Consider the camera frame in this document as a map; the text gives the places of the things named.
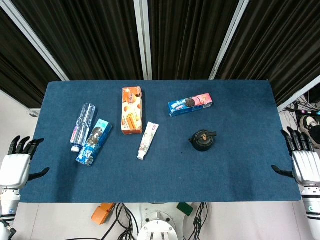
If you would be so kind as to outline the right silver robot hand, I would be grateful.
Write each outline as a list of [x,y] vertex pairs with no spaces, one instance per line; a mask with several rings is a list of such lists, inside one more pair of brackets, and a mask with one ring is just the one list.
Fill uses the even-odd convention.
[[291,127],[281,130],[289,155],[292,170],[282,170],[276,165],[271,168],[279,175],[295,179],[303,187],[320,186],[320,157],[315,152],[314,144],[306,133],[300,133]]

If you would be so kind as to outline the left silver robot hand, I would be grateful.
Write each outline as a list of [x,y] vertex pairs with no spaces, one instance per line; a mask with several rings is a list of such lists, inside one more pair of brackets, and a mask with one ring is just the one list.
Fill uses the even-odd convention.
[[2,189],[20,190],[27,182],[39,179],[49,172],[44,168],[41,172],[30,173],[32,159],[43,138],[31,140],[29,136],[16,136],[10,143],[8,153],[0,168],[0,187]]

